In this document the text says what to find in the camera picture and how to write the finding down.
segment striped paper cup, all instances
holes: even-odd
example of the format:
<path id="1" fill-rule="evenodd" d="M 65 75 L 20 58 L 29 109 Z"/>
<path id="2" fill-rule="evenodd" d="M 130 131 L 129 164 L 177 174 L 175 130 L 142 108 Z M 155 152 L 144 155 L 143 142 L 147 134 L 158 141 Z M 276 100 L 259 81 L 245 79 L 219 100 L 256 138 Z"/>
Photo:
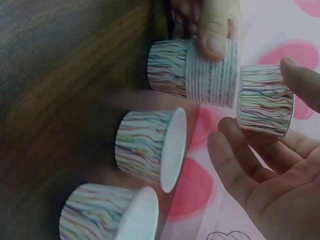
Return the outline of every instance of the striped paper cup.
<path id="1" fill-rule="evenodd" d="M 154 240 L 159 204 L 151 187 L 79 186 L 60 216 L 61 240 Z"/>
<path id="2" fill-rule="evenodd" d="M 283 138 L 294 105 L 295 95 L 283 81 L 279 65 L 240 67 L 237 122 L 241 128 Z"/>
<path id="3" fill-rule="evenodd" d="M 175 111 L 130 111 L 115 139 L 115 160 L 126 173 L 172 191 L 179 177 L 187 140 L 187 116 Z"/>
<path id="4" fill-rule="evenodd" d="M 185 88 L 191 102 L 232 108 L 237 91 L 239 42 L 227 39 L 225 58 L 218 62 L 205 59 L 196 40 L 187 47 Z"/>
<path id="5" fill-rule="evenodd" d="M 152 89 L 186 98 L 186 40 L 159 41 L 152 45 L 147 76 Z"/>

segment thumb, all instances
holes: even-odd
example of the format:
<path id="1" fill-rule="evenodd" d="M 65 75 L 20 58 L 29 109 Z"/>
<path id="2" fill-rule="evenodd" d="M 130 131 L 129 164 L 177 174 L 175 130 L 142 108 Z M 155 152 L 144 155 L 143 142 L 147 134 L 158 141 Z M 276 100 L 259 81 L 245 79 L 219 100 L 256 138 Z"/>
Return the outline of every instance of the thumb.
<path id="1" fill-rule="evenodd" d="M 200 51 L 210 61 L 225 57 L 230 7 L 231 0 L 203 0 L 198 40 Z"/>
<path id="2" fill-rule="evenodd" d="M 320 74 L 299 66 L 291 57 L 281 60 L 280 69 L 290 90 L 310 108 L 320 113 Z"/>

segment hand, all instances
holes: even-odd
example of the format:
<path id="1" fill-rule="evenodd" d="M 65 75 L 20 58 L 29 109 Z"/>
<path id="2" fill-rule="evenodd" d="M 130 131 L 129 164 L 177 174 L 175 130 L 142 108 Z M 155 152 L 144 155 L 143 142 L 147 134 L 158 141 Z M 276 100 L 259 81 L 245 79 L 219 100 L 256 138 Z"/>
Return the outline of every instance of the hand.
<path id="1" fill-rule="evenodd" d="M 320 112 L 320 75 L 280 63 L 289 88 Z M 208 139 L 211 161 L 224 187 L 267 240 L 320 238 L 320 141 L 291 131 L 277 138 L 241 130 L 232 118 Z M 251 146 L 273 170 L 264 168 Z"/>
<path id="2" fill-rule="evenodd" d="M 175 21 L 189 37 L 198 36 L 202 54 L 220 61 L 226 54 L 226 40 L 241 38 L 239 0 L 171 0 Z"/>

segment white cup rim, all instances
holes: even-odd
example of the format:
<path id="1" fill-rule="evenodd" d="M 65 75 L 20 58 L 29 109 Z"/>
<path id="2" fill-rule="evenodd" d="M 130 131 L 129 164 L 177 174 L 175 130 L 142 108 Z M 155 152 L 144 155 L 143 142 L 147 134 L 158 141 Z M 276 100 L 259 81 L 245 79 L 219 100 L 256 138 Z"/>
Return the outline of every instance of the white cup rim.
<path id="1" fill-rule="evenodd" d="M 138 191 L 124 212 L 114 240 L 154 240 L 159 218 L 159 201 L 156 191 L 145 186 Z M 146 229 L 137 229 L 137 225 Z"/>
<path id="2" fill-rule="evenodd" d="M 160 184 L 165 193 L 176 185 L 183 164 L 187 141 L 187 115 L 182 107 L 171 118 L 161 153 Z"/>

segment finger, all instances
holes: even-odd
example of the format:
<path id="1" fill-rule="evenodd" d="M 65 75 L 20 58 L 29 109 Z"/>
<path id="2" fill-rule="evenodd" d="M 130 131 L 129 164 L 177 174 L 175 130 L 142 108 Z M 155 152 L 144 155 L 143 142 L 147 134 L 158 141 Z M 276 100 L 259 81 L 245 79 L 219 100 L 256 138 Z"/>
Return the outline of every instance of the finger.
<path id="1" fill-rule="evenodd" d="M 221 132 L 214 132 L 209 136 L 207 147 L 211 162 L 225 189 L 245 208 L 258 183 L 243 171 Z"/>
<path id="2" fill-rule="evenodd" d="M 192 19 L 190 20 L 193 24 L 196 24 L 196 25 L 199 24 L 200 16 L 201 16 L 201 7 L 202 5 L 200 4 L 199 1 L 193 1 Z"/>
<path id="3" fill-rule="evenodd" d="M 175 13 L 175 20 L 180 24 L 182 24 L 182 19 L 185 19 L 192 13 L 192 6 L 190 1 L 171 0 L 171 6 Z"/>
<path id="4" fill-rule="evenodd" d="M 312 166 L 320 166 L 319 162 L 319 156 L 320 156 L 320 145 L 316 147 L 308 156 L 306 159 L 306 163 L 311 164 Z"/>
<path id="5" fill-rule="evenodd" d="M 230 7 L 231 0 L 203 0 L 198 43 L 210 61 L 220 61 L 226 55 Z"/>
<path id="6" fill-rule="evenodd" d="M 251 151 L 246 138 L 244 137 L 236 120 L 225 117 L 218 125 L 219 132 L 228 140 L 235 158 L 238 160 L 244 172 L 258 183 L 277 177 L 278 175 L 264 168 L 255 154 Z"/>
<path id="7" fill-rule="evenodd" d="M 171 12 L 171 20 L 175 22 L 176 21 L 175 11 L 171 8 L 170 12 Z"/>
<path id="8" fill-rule="evenodd" d="M 242 39 L 242 16 L 239 1 L 231 5 L 228 19 L 228 39 L 241 41 Z"/>
<path id="9" fill-rule="evenodd" d="M 301 156 L 274 136 L 249 130 L 243 130 L 243 134 L 263 161 L 278 174 L 288 171 L 302 160 Z"/>
<path id="10" fill-rule="evenodd" d="M 198 28 L 193 23 L 188 23 L 185 27 L 186 37 L 190 38 L 197 35 Z"/>
<path id="11" fill-rule="evenodd" d="M 173 12 L 173 19 L 176 23 L 178 24 L 183 24 L 185 22 L 185 16 L 182 15 L 180 12 L 178 11 L 172 11 Z"/>
<path id="12" fill-rule="evenodd" d="M 180 23 L 175 22 L 173 26 L 172 39 L 178 40 L 183 39 L 185 36 L 184 26 Z"/>
<path id="13" fill-rule="evenodd" d="M 280 68 L 283 80 L 291 91 L 320 113 L 320 74 L 298 66 L 290 57 L 281 60 Z"/>
<path id="14" fill-rule="evenodd" d="M 298 131 L 289 131 L 281 141 L 303 159 L 307 159 L 312 151 L 320 146 L 319 140 L 309 138 Z"/>

